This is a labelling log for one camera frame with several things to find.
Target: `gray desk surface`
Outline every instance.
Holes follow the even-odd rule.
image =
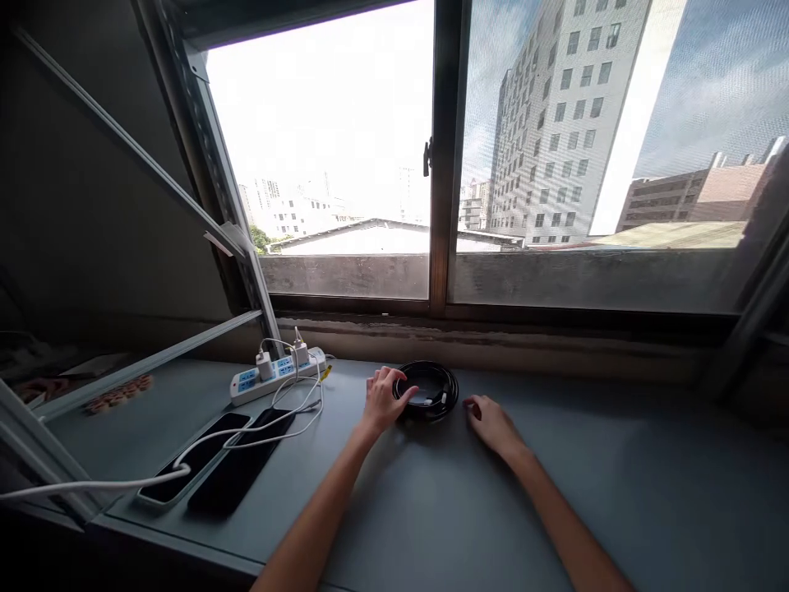
[[[325,411],[282,442],[227,520],[152,514],[127,495],[100,517],[158,544],[255,573],[324,477],[380,364],[336,361]],[[155,391],[98,418],[49,424],[95,478],[154,474],[228,400],[243,366],[177,360]],[[501,402],[556,484],[638,590],[784,590],[789,454],[681,393],[458,371],[461,397]],[[293,407],[307,386],[294,389]],[[238,408],[258,414],[269,397]],[[300,416],[292,430],[309,420]],[[528,499],[469,432],[460,408],[394,428],[362,468],[329,564],[348,590],[570,590]]]

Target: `power strip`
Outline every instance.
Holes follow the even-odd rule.
[[[326,370],[326,355],[321,348],[310,348],[307,350],[310,355],[307,363],[298,367],[299,377],[315,376],[318,372],[318,365]],[[261,382],[260,372],[257,368],[240,372],[230,381],[230,402],[238,407],[249,403],[259,397],[266,396],[275,392],[282,383],[296,376],[293,356],[285,356],[271,363],[273,376],[267,381]]]

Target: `dark wall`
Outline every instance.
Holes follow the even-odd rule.
[[[21,23],[192,194],[131,3],[37,2]],[[99,328],[111,316],[227,319],[200,226],[17,43],[2,80],[0,277],[29,328],[57,334],[63,311]]]

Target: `hand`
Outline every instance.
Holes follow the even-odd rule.
[[[494,400],[471,395],[463,405],[474,432],[505,462],[512,464],[524,452],[531,454],[510,416]]]
[[[408,380],[400,370],[384,366],[376,370],[376,375],[367,379],[367,399],[360,426],[369,430],[375,437],[380,436],[403,413],[413,394],[419,390],[412,386],[399,399],[392,394],[396,380]]]

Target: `smartphone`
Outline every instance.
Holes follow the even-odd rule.
[[[228,429],[245,428],[251,421],[252,418],[249,415],[226,413],[213,422],[200,436],[192,438],[188,446],[212,433],[222,432]],[[183,460],[191,468],[189,474],[165,483],[143,487],[137,491],[137,499],[151,506],[156,506],[159,509],[164,509],[173,505],[183,497],[183,494],[186,493],[217,460],[222,457],[223,452],[227,452],[223,450],[222,446],[229,438],[233,439],[231,442],[235,442],[239,436],[218,436],[195,446],[195,449],[187,454],[186,458]],[[173,463],[181,455],[181,452],[186,449],[187,446],[183,447],[178,454],[156,474],[156,476],[159,477],[160,475],[172,473]]]
[[[264,426],[281,418],[286,413],[288,411],[284,409],[266,409],[252,424],[252,427]],[[249,444],[282,436],[288,431],[294,419],[295,414],[275,423],[270,428],[259,432],[247,432],[239,438],[236,444]],[[189,498],[188,509],[220,518],[233,514],[278,445],[279,440],[252,448],[230,451],[230,454],[222,459],[216,469]]]

